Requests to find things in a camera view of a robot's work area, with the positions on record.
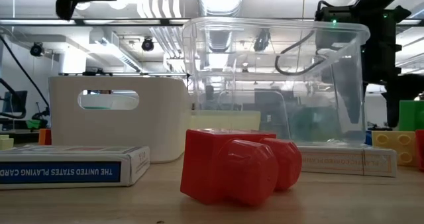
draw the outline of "orange object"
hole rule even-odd
[[[52,145],[52,130],[51,129],[40,129],[38,135],[39,145]]]
[[[415,131],[418,168],[424,171],[424,130]]]
[[[274,190],[289,188],[299,178],[300,151],[275,137],[257,131],[188,130],[181,192],[205,204],[233,199],[259,205]]]

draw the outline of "ceiling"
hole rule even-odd
[[[122,9],[114,9],[109,3],[94,2],[87,9],[76,10],[75,19],[139,19],[145,17],[146,13],[140,13],[138,3],[142,0],[123,0],[126,6]],[[242,0],[240,17],[255,18],[312,18],[320,0]],[[332,5],[349,5],[355,0],[325,0]],[[56,19],[55,14],[56,0],[0,0],[0,17],[1,18],[52,18]],[[159,14],[161,17],[167,17],[166,11],[163,10],[162,0],[150,0],[150,9],[158,4]],[[424,19],[424,0],[395,0],[389,8],[397,5],[409,9],[412,12],[412,19]],[[179,12],[181,17],[196,18],[199,17],[199,0],[179,0]],[[175,17],[176,13],[172,10],[171,16]],[[71,42],[66,42],[69,46],[82,48],[89,55],[87,60],[88,66],[101,66],[105,70],[113,70],[123,72],[124,64],[116,57],[111,56],[106,50],[102,50],[98,44],[90,39],[91,31],[94,27],[15,27],[13,34],[15,38],[29,46],[31,39],[29,35],[62,35]],[[155,31],[148,27],[109,27],[105,29],[105,34],[114,32],[119,37],[119,46],[132,59],[142,65],[142,69],[149,72],[165,72],[167,67],[164,66],[163,60],[164,50],[162,49],[159,38],[156,38]],[[175,45],[175,54],[181,50],[178,44],[177,36],[180,36],[181,30],[177,28],[169,31],[170,38]],[[141,49],[142,41],[145,37],[153,36],[154,50],[145,52]],[[300,34],[287,33],[279,39],[273,38],[271,46],[267,47],[267,53],[278,53],[295,43],[300,38]],[[251,45],[253,39],[244,41],[241,45],[240,40],[234,46],[243,51]],[[424,54],[422,47],[424,45],[424,28],[402,28],[397,35],[397,43],[404,45],[403,51],[396,54],[396,62],[402,65],[404,72],[424,72],[424,63],[421,62],[421,54]],[[64,52],[63,44],[56,46],[55,42],[49,42],[47,49],[54,52]],[[312,52],[307,46],[302,48],[302,52]],[[255,63],[255,67],[263,68],[264,72],[273,72],[274,57],[271,56],[246,56],[249,64]]]

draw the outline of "camera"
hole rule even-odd
[[[37,58],[44,56],[44,48],[42,47],[42,42],[35,42],[29,52],[31,53],[31,55]]]
[[[150,52],[151,50],[153,50],[154,45],[152,38],[145,38],[143,44],[141,45],[141,48],[146,52]]]

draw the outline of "clear plastic storage bin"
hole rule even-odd
[[[363,142],[364,25],[203,17],[183,29],[191,128]]]

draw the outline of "blue label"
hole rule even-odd
[[[0,162],[0,184],[120,181],[121,162]]]

